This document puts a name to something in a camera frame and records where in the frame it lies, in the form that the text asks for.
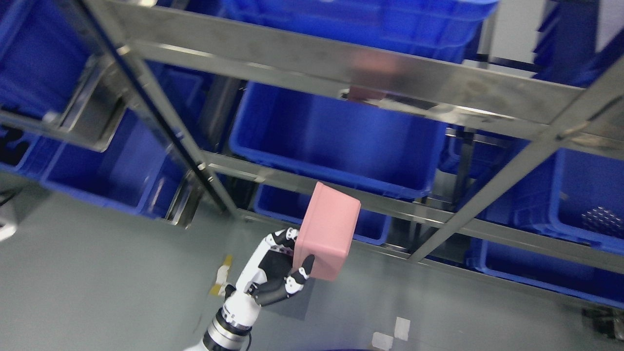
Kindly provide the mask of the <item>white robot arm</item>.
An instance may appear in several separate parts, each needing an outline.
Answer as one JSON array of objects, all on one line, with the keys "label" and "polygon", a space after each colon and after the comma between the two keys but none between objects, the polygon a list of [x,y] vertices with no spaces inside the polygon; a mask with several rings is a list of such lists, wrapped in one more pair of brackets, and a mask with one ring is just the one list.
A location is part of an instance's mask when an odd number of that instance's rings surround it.
[{"label": "white robot arm", "polygon": [[252,327],[226,321],[219,309],[200,342],[186,351],[240,351],[245,341],[251,342]]}]

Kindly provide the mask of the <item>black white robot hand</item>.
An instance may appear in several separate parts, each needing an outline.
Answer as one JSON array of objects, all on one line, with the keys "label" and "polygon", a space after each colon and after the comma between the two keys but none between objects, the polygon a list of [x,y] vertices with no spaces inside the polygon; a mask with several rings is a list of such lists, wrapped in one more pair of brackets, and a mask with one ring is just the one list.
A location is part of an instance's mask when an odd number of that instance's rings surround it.
[{"label": "black white robot hand", "polygon": [[288,227],[266,235],[252,253],[236,283],[226,288],[226,298],[216,314],[229,327],[247,331],[263,307],[293,297],[310,279],[315,257],[293,260],[299,231]]}]

